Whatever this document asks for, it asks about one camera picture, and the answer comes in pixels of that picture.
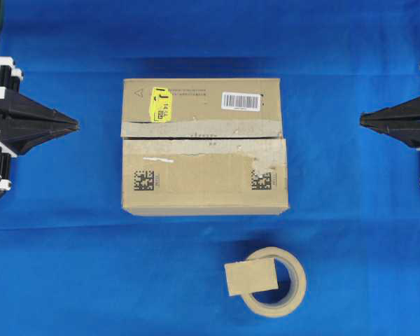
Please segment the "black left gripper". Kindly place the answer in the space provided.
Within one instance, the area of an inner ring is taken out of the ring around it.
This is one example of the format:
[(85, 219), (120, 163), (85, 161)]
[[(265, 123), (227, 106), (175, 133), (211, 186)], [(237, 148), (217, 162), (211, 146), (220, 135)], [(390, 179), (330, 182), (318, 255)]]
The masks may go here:
[(23, 72), (15, 66), (12, 57), (0, 57), (0, 120), (6, 117), (24, 120), (42, 120), (66, 123), (50, 129), (4, 128), (0, 125), (0, 191), (9, 191), (11, 159), (21, 156), (33, 147), (79, 130), (78, 121), (48, 108), (18, 92)]

